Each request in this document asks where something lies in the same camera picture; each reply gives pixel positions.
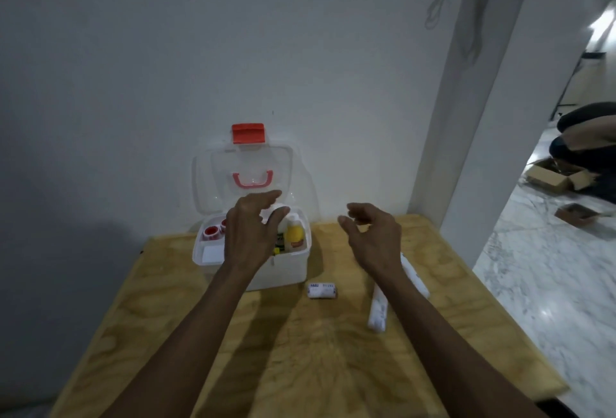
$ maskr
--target marble floor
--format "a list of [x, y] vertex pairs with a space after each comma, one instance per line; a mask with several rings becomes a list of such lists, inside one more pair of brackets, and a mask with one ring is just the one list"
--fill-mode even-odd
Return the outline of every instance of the marble floor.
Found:
[[[529, 163], [548, 156], [547, 129]], [[616, 218], [575, 228], [554, 216], [579, 202], [616, 205], [574, 193], [551, 196], [520, 177], [474, 272], [571, 387], [561, 397], [580, 418], [616, 416]]]

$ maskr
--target hand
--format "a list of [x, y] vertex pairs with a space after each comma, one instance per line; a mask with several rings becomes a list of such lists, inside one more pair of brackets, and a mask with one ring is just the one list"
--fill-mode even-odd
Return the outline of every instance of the hand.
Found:
[[240, 197], [227, 212], [225, 230], [225, 264], [242, 269], [251, 277], [273, 254], [278, 225], [289, 213], [288, 207], [278, 207], [267, 224], [259, 213], [268, 208], [282, 194], [279, 190], [248, 194]]
[[[355, 259], [377, 283], [385, 277], [406, 279], [400, 263], [402, 230], [394, 217], [372, 204], [348, 204], [349, 217], [338, 217], [338, 223], [349, 235]], [[370, 224], [365, 232], [357, 225]]]

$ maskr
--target light fixture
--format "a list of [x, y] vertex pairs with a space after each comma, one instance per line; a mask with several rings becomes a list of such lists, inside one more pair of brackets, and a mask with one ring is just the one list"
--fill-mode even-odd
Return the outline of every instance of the light fixture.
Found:
[[614, 21], [614, 15], [614, 10], [608, 9], [590, 25], [590, 28], [594, 31], [593, 36], [590, 37], [590, 43], [597, 43], [597, 41], [599, 41], [601, 36], [603, 36], [607, 28]]

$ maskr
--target wood grain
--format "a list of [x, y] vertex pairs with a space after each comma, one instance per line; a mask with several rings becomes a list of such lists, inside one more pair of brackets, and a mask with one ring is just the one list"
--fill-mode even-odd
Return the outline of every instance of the wood grain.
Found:
[[[402, 251], [447, 321], [532, 399], [565, 382], [524, 332], [417, 215], [398, 218]], [[335, 300], [310, 300], [303, 285], [242, 296], [195, 417], [447, 416], [390, 311], [387, 331], [366, 328], [373, 282], [337, 224], [312, 227], [309, 280], [334, 282]], [[151, 239], [119, 290], [52, 411], [98, 417], [143, 367], [206, 288], [192, 263], [195, 235]]]

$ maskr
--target open cardboard box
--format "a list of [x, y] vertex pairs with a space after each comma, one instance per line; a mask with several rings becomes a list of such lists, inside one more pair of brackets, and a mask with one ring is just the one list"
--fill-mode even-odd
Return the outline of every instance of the open cardboard box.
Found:
[[549, 157], [533, 163], [526, 172], [526, 179], [537, 186], [561, 194], [570, 188], [580, 190], [590, 186], [595, 181], [595, 175], [581, 166]]
[[590, 225], [599, 217], [603, 216], [602, 213], [595, 212], [593, 209], [575, 203], [559, 207], [554, 215], [576, 227]]

